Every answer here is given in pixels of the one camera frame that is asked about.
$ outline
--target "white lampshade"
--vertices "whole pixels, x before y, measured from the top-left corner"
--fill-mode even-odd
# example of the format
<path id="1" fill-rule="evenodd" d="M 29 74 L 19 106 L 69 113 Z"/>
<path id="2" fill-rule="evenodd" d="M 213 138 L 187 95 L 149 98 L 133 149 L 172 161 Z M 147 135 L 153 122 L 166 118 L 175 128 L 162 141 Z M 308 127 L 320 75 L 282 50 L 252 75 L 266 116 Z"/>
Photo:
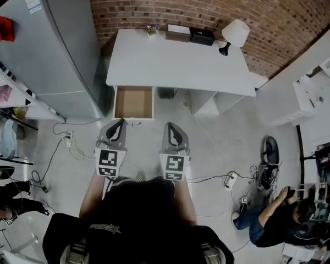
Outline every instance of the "white lampshade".
<path id="1" fill-rule="evenodd" d="M 232 45 L 242 47 L 248 37 L 249 27 L 241 20 L 234 20 L 221 33 Z"/>

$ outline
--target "refrigerator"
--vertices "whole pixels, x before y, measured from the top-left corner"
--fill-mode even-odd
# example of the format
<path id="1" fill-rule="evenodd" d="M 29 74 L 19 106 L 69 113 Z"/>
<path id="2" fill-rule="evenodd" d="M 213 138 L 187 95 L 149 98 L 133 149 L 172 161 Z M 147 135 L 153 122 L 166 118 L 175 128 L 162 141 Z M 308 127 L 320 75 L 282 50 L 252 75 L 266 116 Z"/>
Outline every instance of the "refrigerator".
<path id="1" fill-rule="evenodd" d="M 8 0 L 14 42 L 0 41 L 0 61 L 61 116 L 100 118 L 109 108 L 106 67 L 90 0 Z"/>

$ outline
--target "lamp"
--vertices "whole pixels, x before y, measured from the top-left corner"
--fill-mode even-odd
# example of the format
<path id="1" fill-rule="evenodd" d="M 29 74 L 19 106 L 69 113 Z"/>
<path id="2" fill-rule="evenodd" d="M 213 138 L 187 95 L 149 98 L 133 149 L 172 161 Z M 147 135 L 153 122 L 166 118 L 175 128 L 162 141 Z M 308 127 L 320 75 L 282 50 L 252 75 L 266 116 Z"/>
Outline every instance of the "lamp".
<path id="1" fill-rule="evenodd" d="M 241 20 L 234 20 L 226 26 L 221 33 L 226 39 L 227 44 L 225 47 L 220 48 L 219 52 L 227 56 L 231 44 L 237 47 L 242 47 L 244 45 L 249 34 L 249 27 Z"/>

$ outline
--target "potted plant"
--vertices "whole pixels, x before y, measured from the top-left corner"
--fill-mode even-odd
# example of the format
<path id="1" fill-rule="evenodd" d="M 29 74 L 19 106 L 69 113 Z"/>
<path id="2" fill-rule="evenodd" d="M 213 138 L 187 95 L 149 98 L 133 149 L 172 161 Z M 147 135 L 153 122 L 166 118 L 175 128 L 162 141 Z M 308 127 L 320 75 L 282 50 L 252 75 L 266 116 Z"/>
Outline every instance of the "potted plant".
<path id="1" fill-rule="evenodd" d="M 155 24 L 146 25 L 145 31 L 148 33 L 149 38 L 154 38 L 156 36 L 156 25 Z"/>

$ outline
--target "open drawer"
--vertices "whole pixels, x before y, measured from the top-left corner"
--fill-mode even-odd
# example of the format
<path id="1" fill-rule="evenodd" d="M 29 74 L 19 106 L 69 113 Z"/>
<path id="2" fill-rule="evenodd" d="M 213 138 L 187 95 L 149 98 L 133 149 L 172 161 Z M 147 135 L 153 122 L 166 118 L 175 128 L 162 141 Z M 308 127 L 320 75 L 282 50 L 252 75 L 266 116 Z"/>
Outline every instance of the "open drawer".
<path id="1" fill-rule="evenodd" d="M 124 118 L 137 124 L 154 120 L 155 87 L 116 86 L 114 118 Z"/>

